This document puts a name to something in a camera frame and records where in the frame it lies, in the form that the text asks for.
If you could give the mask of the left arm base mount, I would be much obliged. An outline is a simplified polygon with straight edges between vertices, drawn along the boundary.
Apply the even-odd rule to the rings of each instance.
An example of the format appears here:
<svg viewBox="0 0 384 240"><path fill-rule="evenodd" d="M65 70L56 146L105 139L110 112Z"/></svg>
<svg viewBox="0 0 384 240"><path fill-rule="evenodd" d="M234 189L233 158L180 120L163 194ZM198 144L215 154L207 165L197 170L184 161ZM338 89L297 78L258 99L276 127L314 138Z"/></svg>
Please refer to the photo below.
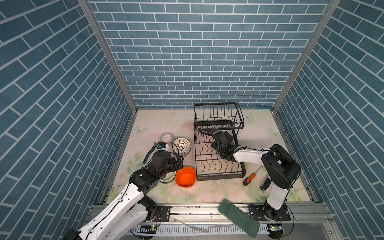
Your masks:
<svg viewBox="0 0 384 240"><path fill-rule="evenodd" d="M151 210L148 213L144 222L169 222L171 215L171 206L157 206L156 210Z"/></svg>

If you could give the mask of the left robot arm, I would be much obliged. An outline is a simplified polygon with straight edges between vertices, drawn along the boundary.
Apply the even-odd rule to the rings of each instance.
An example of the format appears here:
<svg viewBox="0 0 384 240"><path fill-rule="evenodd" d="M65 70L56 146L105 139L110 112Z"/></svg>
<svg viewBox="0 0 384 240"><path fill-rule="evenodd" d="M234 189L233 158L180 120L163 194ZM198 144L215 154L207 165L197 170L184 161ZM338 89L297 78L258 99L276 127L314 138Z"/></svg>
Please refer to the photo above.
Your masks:
<svg viewBox="0 0 384 240"><path fill-rule="evenodd" d="M79 230L70 229L64 240L119 240L137 224L152 220L157 203L147 196L166 174L184 167L184 157L166 150L155 152L144 167L95 218Z"/></svg>

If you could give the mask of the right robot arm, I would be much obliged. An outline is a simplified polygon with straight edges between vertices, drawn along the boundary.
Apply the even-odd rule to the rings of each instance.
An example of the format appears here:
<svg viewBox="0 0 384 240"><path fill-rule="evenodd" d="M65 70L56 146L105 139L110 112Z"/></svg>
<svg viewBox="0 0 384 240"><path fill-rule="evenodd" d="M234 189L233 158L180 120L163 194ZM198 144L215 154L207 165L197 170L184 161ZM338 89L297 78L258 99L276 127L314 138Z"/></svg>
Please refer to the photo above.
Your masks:
<svg viewBox="0 0 384 240"><path fill-rule="evenodd" d="M213 139L212 148L224 160L239 163L251 163L265 167L271 179L271 191L265 201L265 212L277 213L286 203L293 184L299 178L300 164L280 145L269 149L241 147L232 143L232 136L226 131L203 131L200 133Z"/></svg>

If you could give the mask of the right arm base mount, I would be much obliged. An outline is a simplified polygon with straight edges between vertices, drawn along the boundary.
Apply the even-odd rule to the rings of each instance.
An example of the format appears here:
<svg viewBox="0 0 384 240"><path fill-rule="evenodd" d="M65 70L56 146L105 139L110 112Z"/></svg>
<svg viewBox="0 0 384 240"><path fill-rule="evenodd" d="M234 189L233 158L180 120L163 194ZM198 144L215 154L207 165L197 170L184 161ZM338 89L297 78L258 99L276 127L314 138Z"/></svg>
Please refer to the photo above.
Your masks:
<svg viewBox="0 0 384 240"><path fill-rule="evenodd" d="M286 205L283 205L279 210L275 210L267 205L248 205L248 209L250 216L257 221L291 221L290 212Z"/></svg>

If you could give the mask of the orange plastic bowl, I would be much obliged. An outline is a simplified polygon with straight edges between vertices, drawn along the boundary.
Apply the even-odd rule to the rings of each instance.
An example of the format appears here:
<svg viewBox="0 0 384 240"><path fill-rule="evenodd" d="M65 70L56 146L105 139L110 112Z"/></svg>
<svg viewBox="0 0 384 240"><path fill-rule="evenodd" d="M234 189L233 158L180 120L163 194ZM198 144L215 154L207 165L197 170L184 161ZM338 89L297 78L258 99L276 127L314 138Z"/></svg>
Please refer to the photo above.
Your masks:
<svg viewBox="0 0 384 240"><path fill-rule="evenodd" d="M179 187L192 187L197 179L196 170L192 167L183 167L176 171L175 182Z"/></svg>

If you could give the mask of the cream bowl striped outside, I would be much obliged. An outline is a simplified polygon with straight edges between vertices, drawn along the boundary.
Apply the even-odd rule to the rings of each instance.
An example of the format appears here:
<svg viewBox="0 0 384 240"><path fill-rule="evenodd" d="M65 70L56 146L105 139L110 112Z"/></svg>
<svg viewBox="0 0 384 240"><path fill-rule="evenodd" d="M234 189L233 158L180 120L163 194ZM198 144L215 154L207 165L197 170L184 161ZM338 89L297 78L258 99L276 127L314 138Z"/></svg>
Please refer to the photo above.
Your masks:
<svg viewBox="0 0 384 240"><path fill-rule="evenodd" d="M168 184L172 182L175 179L177 172L169 172L167 173L162 179L160 179L160 183L162 184Z"/></svg>

